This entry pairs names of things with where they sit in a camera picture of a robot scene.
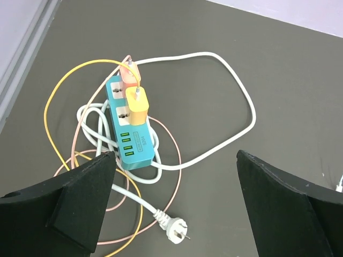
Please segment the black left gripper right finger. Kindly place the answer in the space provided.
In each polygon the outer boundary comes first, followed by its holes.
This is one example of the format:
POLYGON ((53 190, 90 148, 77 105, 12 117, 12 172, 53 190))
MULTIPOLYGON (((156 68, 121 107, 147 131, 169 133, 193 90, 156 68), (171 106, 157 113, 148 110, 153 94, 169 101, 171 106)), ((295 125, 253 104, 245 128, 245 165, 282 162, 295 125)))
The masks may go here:
POLYGON ((246 151, 236 157, 259 256, 342 256, 342 193, 246 151))

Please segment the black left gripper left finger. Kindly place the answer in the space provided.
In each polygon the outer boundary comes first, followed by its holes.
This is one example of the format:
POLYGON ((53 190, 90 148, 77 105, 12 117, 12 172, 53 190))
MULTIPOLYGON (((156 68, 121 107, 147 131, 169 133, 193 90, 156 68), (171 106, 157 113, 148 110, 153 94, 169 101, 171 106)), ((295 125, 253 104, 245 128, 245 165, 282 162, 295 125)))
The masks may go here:
POLYGON ((1 197, 1 256, 90 256, 116 169, 114 152, 1 197))

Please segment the teal power strip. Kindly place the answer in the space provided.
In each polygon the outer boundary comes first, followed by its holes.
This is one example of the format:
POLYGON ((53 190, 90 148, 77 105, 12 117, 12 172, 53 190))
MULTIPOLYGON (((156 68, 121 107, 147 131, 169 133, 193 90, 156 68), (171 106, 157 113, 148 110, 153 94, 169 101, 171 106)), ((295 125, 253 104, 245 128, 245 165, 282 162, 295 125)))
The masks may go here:
POLYGON ((130 171, 149 166, 155 156, 152 138, 147 124, 133 126, 129 123, 129 108, 120 75, 106 82, 106 93, 122 168, 130 171))

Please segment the yellow USB charger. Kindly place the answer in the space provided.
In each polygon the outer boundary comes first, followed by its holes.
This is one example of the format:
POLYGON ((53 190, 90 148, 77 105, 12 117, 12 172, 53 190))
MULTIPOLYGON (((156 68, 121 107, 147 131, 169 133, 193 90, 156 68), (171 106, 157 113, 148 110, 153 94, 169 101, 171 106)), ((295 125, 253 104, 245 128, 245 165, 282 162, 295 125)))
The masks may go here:
POLYGON ((125 90, 126 105, 129 108, 129 123, 133 126, 143 125, 147 119, 149 102, 143 87, 140 88, 139 99, 136 99, 137 87, 128 87, 125 90))

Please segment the pink USB charger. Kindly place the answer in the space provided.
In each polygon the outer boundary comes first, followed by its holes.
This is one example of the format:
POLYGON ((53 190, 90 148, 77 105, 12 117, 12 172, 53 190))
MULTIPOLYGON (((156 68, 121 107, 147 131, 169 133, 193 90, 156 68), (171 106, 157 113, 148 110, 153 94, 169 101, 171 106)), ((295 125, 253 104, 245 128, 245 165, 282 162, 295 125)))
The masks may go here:
MULTIPOLYGON (((141 81, 140 72, 138 66, 135 62, 129 63, 128 61, 124 63, 126 66, 130 67, 134 73, 138 76, 138 80, 141 81)), ((127 68, 120 66, 120 75, 123 81, 123 92, 129 87, 136 87, 138 85, 135 76, 127 68)))

